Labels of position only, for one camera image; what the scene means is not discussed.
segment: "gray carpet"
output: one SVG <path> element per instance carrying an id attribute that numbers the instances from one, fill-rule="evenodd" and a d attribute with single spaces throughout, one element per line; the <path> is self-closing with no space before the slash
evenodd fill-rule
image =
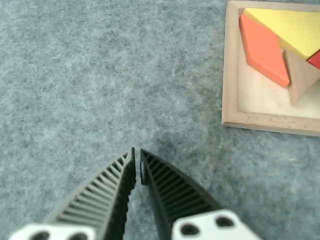
<path id="1" fill-rule="evenodd" d="M 225 8 L 0 1 L 0 239 L 129 147 L 192 176 L 263 239 L 320 239 L 320 138 L 221 126 Z M 140 184 L 124 239 L 158 239 Z"/>

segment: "yellow triangle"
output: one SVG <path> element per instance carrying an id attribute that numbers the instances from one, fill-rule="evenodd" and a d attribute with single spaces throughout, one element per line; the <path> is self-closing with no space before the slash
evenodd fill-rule
<path id="1" fill-rule="evenodd" d="M 320 49 L 320 12 L 246 8 L 244 15 L 279 36 L 279 44 L 303 59 Z"/>

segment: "tangram puzzle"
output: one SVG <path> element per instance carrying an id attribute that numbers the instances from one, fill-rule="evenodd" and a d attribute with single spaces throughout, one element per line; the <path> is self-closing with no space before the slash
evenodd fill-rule
<path id="1" fill-rule="evenodd" d="M 228 2 L 222 123 L 320 136 L 320 5 Z"/>

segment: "natural wood puzzle piece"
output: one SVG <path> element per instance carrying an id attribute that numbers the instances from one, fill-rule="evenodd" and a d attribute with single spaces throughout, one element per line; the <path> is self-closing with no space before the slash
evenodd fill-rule
<path id="1" fill-rule="evenodd" d="M 282 48 L 305 60 L 320 49 L 320 12 L 246 8 L 243 14 L 268 27 Z"/>
<path id="2" fill-rule="evenodd" d="M 317 67 L 318 69 L 320 69 L 320 50 L 316 54 L 314 54 L 312 57 L 310 57 L 308 59 L 308 62 L 311 63 L 313 66 Z"/>
<path id="3" fill-rule="evenodd" d="M 288 86 L 289 76 L 278 37 L 245 15 L 240 16 L 239 22 L 247 64 L 281 87 Z"/>
<path id="4" fill-rule="evenodd" d="M 290 77 L 290 101 L 295 105 L 310 88 L 319 83 L 320 69 L 289 50 L 284 51 L 283 58 Z"/>

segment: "orange parallelogram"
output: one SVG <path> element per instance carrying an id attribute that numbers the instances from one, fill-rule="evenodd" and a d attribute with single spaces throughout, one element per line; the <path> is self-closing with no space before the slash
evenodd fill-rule
<path id="1" fill-rule="evenodd" d="M 277 35 L 243 14 L 239 25 L 247 64 L 281 87 L 288 86 L 290 80 Z"/>

